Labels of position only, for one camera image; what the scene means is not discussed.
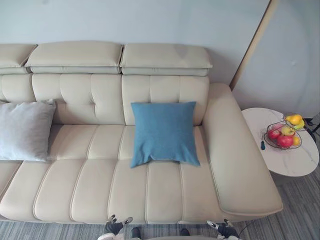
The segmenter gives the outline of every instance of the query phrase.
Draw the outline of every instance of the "red apple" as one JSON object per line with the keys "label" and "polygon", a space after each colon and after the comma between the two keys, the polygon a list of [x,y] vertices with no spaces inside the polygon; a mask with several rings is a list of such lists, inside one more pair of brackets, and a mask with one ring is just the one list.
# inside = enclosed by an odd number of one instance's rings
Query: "red apple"
{"label": "red apple", "polygon": [[294,144],[294,138],[292,136],[280,135],[276,139],[276,142],[282,148],[289,148]]}
{"label": "red apple", "polygon": [[277,129],[271,129],[268,131],[268,138],[269,139],[276,139],[281,135],[281,132]]}

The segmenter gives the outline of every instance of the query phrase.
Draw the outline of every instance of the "gray pillow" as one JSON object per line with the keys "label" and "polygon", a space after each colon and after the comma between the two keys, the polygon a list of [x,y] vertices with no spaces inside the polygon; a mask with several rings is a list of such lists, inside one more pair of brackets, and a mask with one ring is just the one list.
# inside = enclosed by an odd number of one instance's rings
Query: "gray pillow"
{"label": "gray pillow", "polygon": [[56,104],[0,102],[0,160],[47,160],[48,141]]}

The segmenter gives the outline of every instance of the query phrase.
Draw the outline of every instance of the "marble tabletop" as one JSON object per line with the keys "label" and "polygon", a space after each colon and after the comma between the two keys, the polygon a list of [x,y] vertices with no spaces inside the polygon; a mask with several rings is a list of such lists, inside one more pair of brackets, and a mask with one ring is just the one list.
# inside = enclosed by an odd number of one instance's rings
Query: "marble tabletop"
{"label": "marble tabletop", "polygon": [[298,148],[282,150],[265,143],[265,150],[261,150],[261,141],[268,125],[282,121],[282,113],[255,107],[243,110],[242,114],[270,171],[284,176],[300,177],[310,174],[318,166],[319,151],[307,131],[299,131],[302,144]]}

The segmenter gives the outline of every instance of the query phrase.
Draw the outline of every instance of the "cable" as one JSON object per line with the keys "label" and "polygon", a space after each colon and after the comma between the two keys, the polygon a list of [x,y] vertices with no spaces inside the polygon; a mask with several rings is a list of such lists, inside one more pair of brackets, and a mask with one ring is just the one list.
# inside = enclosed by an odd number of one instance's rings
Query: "cable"
{"label": "cable", "polygon": [[253,221],[250,222],[247,226],[245,226],[245,227],[240,231],[238,240],[240,240],[240,234],[241,234],[247,227],[249,227],[249,226],[250,226],[251,224],[253,224],[253,223],[254,223]]}

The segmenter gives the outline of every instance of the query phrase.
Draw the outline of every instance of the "sofa armrest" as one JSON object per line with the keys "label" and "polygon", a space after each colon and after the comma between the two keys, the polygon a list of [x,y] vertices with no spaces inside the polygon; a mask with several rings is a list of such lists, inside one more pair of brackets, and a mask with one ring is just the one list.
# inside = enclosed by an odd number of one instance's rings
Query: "sofa armrest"
{"label": "sofa armrest", "polygon": [[281,197],[227,85],[210,84],[203,128],[221,210],[257,217],[281,211]]}

